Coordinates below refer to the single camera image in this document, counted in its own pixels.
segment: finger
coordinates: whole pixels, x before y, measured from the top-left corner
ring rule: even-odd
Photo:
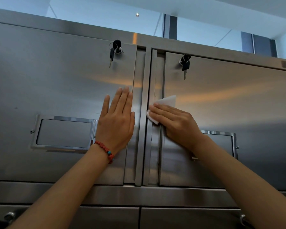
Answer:
[[[105,96],[105,99],[104,99],[103,108],[102,108],[102,111],[101,111],[100,118],[104,117],[108,113],[109,101],[110,101],[110,96],[107,94]]]
[[[134,119],[134,112],[130,113],[130,126],[129,126],[129,133],[132,136],[134,130],[134,124],[136,120]]]
[[[121,95],[121,97],[119,99],[118,105],[116,106],[115,112],[122,114],[128,94],[129,94],[129,87],[126,86],[123,89],[123,93],[122,93],[122,95]]]
[[[151,118],[153,118],[154,120],[160,122],[160,123],[163,124],[164,126],[168,127],[168,128],[169,128],[170,126],[172,126],[172,124],[173,124],[173,121],[172,121],[172,120],[166,118],[165,116],[158,115],[158,114],[156,114],[156,113],[154,113],[154,112],[149,112],[149,116],[150,116]]]
[[[153,105],[149,106],[149,110],[154,112],[154,113],[156,113],[156,114],[158,114],[158,115],[164,116],[164,117],[166,117],[166,118],[168,118],[170,120],[175,120],[177,118],[177,115],[174,115],[174,114],[172,114],[170,112],[164,111],[164,110],[162,110],[160,108],[157,108],[157,107],[155,107]]]
[[[123,91],[122,88],[118,88],[118,90],[116,91],[116,94],[115,94],[115,96],[111,102],[110,109],[109,109],[108,113],[114,113],[116,106],[119,102],[120,96],[122,95],[122,91]]]
[[[173,107],[170,107],[168,105],[164,105],[164,104],[158,104],[158,103],[154,103],[154,106],[163,110],[163,111],[167,111],[167,112],[170,112],[174,115],[180,115],[182,113],[181,110],[177,109],[177,108],[173,108]]]
[[[132,97],[133,97],[132,92],[129,92],[124,109],[123,109],[123,115],[129,116],[131,112],[131,106],[132,106]]]

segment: person's left hand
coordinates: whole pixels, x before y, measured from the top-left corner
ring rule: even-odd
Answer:
[[[131,112],[132,92],[129,87],[116,91],[109,108],[110,97],[104,99],[95,139],[103,143],[112,154],[117,154],[130,141],[134,129],[134,112]]]

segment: hand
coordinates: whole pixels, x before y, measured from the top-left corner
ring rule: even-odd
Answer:
[[[188,150],[193,152],[196,144],[206,139],[190,113],[158,103],[149,110],[150,117],[166,127],[167,136]]]
[[[117,154],[130,141],[134,129],[134,112],[131,112],[132,92],[129,87],[116,91],[109,108],[110,97],[104,99],[95,139],[103,143],[112,154]]]

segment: forearm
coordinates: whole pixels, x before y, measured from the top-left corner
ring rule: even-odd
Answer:
[[[68,228],[78,207],[107,164],[107,154],[98,145],[92,145],[80,161],[10,228]]]
[[[193,152],[222,181],[256,228],[286,228],[284,195],[209,138]]]

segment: white cloth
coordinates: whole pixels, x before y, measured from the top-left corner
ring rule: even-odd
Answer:
[[[157,100],[157,101],[155,101],[155,103],[158,103],[158,104],[166,104],[166,105],[168,105],[168,106],[175,107],[175,106],[176,106],[176,96],[169,96],[169,97],[166,97],[166,98]],[[151,120],[152,122],[154,122],[155,124],[159,124],[158,121],[152,119],[152,118],[149,116],[149,112],[150,112],[150,110],[147,110],[147,111],[146,111],[146,116],[147,116],[147,118],[150,119],[150,120]]]

